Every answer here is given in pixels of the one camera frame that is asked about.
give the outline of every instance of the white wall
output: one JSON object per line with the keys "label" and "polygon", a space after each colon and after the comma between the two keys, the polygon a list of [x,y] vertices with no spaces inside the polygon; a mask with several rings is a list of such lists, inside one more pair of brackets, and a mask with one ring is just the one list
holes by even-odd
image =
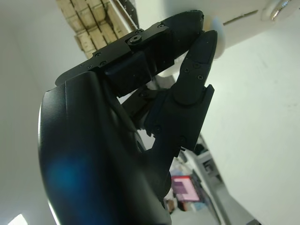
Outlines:
{"label": "white wall", "polygon": [[0,224],[22,213],[30,225],[53,225],[38,164],[42,92],[15,38],[0,30]]}
{"label": "white wall", "polygon": [[86,60],[74,35],[58,7],[15,30],[25,62],[43,92],[54,88],[63,72]]}
{"label": "white wall", "polygon": [[227,49],[202,133],[231,195],[264,225],[299,224],[300,14]]}

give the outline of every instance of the screw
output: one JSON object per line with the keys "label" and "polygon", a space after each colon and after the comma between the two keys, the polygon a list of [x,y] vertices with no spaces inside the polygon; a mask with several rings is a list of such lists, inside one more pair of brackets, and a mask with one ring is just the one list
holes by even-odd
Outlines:
{"label": "screw", "polygon": [[155,133],[156,134],[160,134],[160,132],[161,132],[161,127],[160,126],[156,126],[155,127]]}
{"label": "screw", "polygon": [[106,63],[107,63],[107,61],[103,61],[103,62],[100,63],[100,66],[102,67],[102,66],[104,66]]}
{"label": "screw", "polygon": [[142,97],[142,98],[144,98],[144,97],[148,96],[148,93],[147,92],[142,92],[139,96]]}
{"label": "screw", "polygon": [[194,64],[193,64],[193,66],[194,66],[194,68],[196,68],[196,69],[200,68],[200,64],[199,64],[199,63],[197,63],[197,62],[196,62],[196,63],[194,63]]}
{"label": "screw", "polygon": [[185,136],[180,136],[179,141],[180,141],[180,144],[184,144],[187,142],[187,139],[185,138]]}
{"label": "screw", "polygon": [[142,40],[141,35],[135,35],[130,39],[130,43],[136,44],[136,43],[140,42],[141,40]]}

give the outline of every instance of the black robotic finger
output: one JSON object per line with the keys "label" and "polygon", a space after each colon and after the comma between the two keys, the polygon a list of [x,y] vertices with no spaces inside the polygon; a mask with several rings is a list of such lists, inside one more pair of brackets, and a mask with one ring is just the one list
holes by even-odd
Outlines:
{"label": "black robotic finger", "polygon": [[174,65],[201,35],[203,13],[188,11],[136,30],[93,53],[93,57],[59,76],[57,86],[84,72],[107,78],[118,97],[145,85]]}

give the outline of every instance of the white object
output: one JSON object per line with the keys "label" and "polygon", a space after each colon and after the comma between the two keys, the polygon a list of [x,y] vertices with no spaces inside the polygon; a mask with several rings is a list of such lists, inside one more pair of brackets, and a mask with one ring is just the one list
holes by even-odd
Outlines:
{"label": "white object", "polygon": [[22,214],[15,217],[8,225],[28,225]]}

